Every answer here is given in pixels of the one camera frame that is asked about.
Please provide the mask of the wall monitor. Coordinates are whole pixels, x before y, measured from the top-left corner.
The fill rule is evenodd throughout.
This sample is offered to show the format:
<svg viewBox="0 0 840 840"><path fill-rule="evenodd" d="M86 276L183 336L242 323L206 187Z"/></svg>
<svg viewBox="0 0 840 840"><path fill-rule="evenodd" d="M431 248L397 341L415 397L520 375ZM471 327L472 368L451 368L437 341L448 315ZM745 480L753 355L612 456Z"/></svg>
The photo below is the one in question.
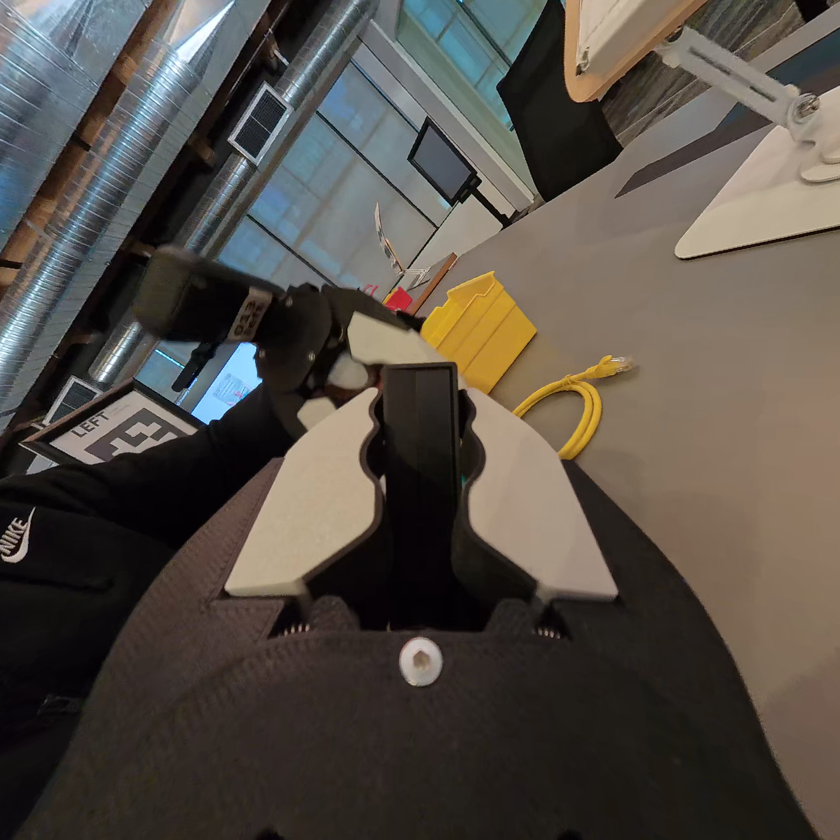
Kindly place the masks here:
<svg viewBox="0 0 840 840"><path fill-rule="evenodd" d="M197 376L182 406L198 421L209 424L260 383L256 347L251 343L224 344Z"/></svg>

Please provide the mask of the silver air duct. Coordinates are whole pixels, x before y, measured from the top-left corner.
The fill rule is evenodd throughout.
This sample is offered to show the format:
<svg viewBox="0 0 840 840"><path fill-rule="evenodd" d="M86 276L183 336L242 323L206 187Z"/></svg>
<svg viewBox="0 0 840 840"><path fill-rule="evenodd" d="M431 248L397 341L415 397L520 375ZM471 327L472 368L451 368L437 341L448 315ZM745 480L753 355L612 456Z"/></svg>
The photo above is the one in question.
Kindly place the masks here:
<svg viewBox="0 0 840 840"><path fill-rule="evenodd" d="M267 2L165 2L86 156L2 296L2 429L58 349Z"/></svg>
<svg viewBox="0 0 840 840"><path fill-rule="evenodd" d="M149 5L1 2L3 247Z"/></svg>
<svg viewBox="0 0 840 840"><path fill-rule="evenodd" d="M161 245L216 256L244 212L243 195L285 151L347 65L378 2L268 2L201 118L102 268L91 345L74 373L101 391L130 377L152 341L132 322L129 294Z"/></svg>

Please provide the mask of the white air vent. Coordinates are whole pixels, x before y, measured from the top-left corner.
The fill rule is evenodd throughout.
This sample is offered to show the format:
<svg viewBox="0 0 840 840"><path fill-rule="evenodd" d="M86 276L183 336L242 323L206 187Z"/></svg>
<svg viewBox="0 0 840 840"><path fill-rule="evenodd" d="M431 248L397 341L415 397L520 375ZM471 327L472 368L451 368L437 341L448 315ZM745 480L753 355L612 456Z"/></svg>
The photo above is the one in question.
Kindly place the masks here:
<svg viewBox="0 0 840 840"><path fill-rule="evenodd" d="M40 421L42 427L46 427L69 414L74 413L81 407L89 404L103 394L102 389L91 385L89 382L71 375L65 384L60 388L59 393L49 407L49 410Z"/></svg>
<svg viewBox="0 0 840 840"><path fill-rule="evenodd" d="M285 127L294 108L278 90L263 81L227 137L234 151L258 165Z"/></svg>

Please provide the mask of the white document stand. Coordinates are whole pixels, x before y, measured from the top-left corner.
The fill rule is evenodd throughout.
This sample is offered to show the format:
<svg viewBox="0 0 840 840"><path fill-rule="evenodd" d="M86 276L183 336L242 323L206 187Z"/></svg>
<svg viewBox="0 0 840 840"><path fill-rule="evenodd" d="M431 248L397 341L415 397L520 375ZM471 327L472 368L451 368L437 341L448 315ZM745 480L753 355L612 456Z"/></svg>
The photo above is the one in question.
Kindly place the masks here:
<svg viewBox="0 0 840 840"><path fill-rule="evenodd" d="M759 72L687 26L656 52L769 120L773 129L675 247L694 259L839 225L839 87L803 92Z"/></svg>

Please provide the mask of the wood-edged table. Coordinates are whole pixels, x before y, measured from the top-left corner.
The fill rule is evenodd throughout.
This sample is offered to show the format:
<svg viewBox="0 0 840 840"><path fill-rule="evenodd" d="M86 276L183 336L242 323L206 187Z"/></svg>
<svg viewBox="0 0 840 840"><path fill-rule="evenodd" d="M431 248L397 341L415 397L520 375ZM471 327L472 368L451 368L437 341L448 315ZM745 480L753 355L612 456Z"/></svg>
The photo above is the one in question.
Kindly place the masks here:
<svg viewBox="0 0 840 840"><path fill-rule="evenodd" d="M450 253L435 265L423 270L421 275L412 281L407 289L408 295L412 299L406 310L409 314L413 316L418 314L425 301L455 265L457 258L456 253Z"/></svg>

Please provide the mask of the monitor on rolling stand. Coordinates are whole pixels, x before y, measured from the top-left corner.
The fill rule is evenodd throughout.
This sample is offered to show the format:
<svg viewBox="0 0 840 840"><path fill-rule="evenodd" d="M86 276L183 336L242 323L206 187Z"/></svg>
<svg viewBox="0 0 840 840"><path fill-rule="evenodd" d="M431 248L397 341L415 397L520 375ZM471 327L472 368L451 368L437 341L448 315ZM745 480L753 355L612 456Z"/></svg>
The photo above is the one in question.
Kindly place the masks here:
<svg viewBox="0 0 840 840"><path fill-rule="evenodd" d="M407 161L450 206L474 197L502 228L513 224L514 216L504 214L484 196L477 169L429 117L425 118Z"/></svg>

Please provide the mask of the person's left forearm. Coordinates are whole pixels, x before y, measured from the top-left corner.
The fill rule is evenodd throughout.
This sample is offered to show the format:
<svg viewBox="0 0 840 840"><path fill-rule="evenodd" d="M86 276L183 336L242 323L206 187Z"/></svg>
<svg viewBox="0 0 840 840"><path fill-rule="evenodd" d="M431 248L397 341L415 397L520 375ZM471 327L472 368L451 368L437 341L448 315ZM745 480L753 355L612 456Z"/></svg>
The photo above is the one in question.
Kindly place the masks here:
<svg viewBox="0 0 840 840"><path fill-rule="evenodd" d="M296 441L261 385L194 434L99 465L2 480L2 505L94 518L178 550Z"/></svg>

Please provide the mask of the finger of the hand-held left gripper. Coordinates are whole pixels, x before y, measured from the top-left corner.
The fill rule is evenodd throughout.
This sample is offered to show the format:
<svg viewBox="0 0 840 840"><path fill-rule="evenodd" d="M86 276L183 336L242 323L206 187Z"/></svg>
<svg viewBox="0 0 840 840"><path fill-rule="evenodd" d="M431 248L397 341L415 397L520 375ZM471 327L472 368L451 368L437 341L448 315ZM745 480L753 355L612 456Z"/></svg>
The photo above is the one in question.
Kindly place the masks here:
<svg viewBox="0 0 840 840"><path fill-rule="evenodd" d="M336 316L339 356L331 367L332 389L379 389L388 366L438 364L445 358L420 332L362 311Z"/></svg>
<svg viewBox="0 0 840 840"><path fill-rule="evenodd" d="M305 430L312 430L324 419L341 408L341 400L336 401L330 395L322 395L308 399L297 411L297 420Z"/></svg>

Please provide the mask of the framed marker sign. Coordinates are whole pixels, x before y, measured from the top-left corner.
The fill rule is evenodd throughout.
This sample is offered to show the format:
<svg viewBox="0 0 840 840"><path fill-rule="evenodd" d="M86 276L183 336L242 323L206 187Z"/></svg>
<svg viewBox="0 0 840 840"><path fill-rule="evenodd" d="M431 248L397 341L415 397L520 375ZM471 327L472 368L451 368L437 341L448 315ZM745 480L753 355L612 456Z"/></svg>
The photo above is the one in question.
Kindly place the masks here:
<svg viewBox="0 0 840 840"><path fill-rule="evenodd" d="M94 466L193 435L203 426L132 379L24 438L20 447L57 465Z"/></svg>

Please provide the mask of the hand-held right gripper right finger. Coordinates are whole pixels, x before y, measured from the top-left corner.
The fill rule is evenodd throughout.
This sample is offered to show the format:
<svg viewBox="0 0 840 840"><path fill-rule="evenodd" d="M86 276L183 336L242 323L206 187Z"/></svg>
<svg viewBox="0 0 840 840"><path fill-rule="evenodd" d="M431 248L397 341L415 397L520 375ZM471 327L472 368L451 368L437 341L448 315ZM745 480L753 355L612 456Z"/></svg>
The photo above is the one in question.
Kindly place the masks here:
<svg viewBox="0 0 840 840"><path fill-rule="evenodd" d="M549 443L475 388L459 392L461 499L451 539L456 580L479 602L613 602L617 585Z"/></svg>

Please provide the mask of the black ethernet switch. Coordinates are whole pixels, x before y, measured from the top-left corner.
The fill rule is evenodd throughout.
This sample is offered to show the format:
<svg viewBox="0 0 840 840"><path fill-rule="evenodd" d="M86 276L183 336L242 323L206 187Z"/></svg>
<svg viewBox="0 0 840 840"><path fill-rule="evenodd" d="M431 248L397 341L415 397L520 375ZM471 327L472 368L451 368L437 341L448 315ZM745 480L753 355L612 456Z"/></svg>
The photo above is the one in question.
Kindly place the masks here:
<svg viewBox="0 0 840 840"><path fill-rule="evenodd" d="M450 555L461 487L455 364L387 366L381 404L395 624L455 629L460 596Z"/></svg>

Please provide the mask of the yellow storage bin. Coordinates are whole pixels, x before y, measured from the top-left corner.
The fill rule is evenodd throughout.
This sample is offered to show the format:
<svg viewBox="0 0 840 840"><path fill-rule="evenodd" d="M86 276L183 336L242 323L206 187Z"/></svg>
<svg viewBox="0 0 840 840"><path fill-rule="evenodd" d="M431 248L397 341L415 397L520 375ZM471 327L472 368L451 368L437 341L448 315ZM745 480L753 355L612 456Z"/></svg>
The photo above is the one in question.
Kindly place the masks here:
<svg viewBox="0 0 840 840"><path fill-rule="evenodd" d="M448 290L423 322L423 339L453 362L467 386L490 394L537 329L489 271Z"/></svg>

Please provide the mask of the person's black jacket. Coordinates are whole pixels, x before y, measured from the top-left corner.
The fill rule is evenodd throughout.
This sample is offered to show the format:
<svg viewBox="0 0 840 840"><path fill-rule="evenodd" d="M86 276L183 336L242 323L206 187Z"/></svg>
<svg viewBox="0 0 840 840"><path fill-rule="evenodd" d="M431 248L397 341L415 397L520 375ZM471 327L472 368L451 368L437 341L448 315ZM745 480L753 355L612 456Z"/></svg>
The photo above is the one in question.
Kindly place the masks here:
<svg viewBox="0 0 840 840"><path fill-rule="evenodd" d="M224 504L51 469L2 482L2 838L62 760L117 635L174 553Z"/></svg>

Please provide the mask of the black fabric panel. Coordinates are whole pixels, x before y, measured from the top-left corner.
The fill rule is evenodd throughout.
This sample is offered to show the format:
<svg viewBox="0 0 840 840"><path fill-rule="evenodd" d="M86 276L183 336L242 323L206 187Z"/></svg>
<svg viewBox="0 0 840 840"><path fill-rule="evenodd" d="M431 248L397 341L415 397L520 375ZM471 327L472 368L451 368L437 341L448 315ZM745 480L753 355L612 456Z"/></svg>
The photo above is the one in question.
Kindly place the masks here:
<svg viewBox="0 0 840 840"><path fill-rule="evenodd" d="M577 102L563 66L564 6L548 1L506 76L499 97L545 203L607 167L623 151L597 100Z"/></svg>

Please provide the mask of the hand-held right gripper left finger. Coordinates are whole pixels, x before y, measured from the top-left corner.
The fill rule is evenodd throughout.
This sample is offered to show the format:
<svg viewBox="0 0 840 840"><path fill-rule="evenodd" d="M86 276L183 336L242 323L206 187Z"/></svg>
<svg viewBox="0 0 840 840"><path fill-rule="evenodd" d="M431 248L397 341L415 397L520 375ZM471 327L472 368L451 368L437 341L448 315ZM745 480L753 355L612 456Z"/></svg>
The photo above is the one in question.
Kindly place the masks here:
<svg viewBox="0 0 840 840"><path fill-rule="evenodd" d="M325 414L287 452L224 584L234 598L336 595L358 605L392 571L375 387Z"/></svg>

